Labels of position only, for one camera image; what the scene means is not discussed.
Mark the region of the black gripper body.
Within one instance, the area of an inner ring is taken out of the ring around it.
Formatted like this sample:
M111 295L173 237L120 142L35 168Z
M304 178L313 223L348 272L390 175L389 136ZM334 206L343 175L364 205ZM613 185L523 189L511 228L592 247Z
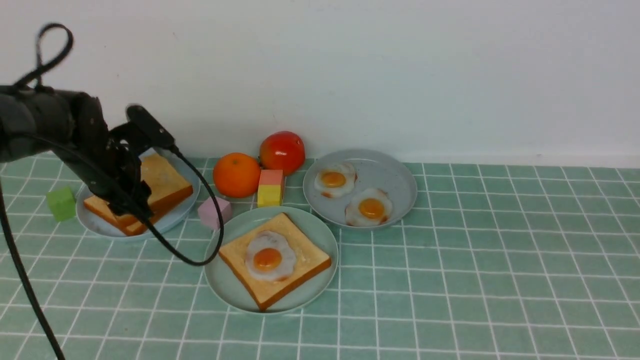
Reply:
M134 199L143 198L141 162L117 145L106 125L96 96L80 92L69 98L73 131L64 149L52 150L82 180L89 191L106 201L120 200L115 185Z

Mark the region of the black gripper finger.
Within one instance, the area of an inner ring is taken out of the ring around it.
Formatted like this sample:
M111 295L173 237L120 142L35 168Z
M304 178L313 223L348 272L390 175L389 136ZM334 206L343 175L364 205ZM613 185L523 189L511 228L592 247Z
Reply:
M107 207L115 217L125 217L131 215L131 199L128 197L117 198L107 202Z

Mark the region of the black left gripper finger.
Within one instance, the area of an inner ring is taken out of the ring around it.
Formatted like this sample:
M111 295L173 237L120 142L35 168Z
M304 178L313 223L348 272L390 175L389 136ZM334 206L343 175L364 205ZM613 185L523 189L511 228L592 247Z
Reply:
M150 219L153 216L153 210L149 205L151 196L151 188L146 182L135 182L129 192L128 209L135 219Z

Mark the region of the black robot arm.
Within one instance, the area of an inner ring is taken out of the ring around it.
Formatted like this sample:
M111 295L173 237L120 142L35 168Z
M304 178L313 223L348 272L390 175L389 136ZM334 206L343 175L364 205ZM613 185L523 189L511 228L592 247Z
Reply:
M106 125L96 96L1 87L1 162L52 151L116 215L154 214L141 161Z

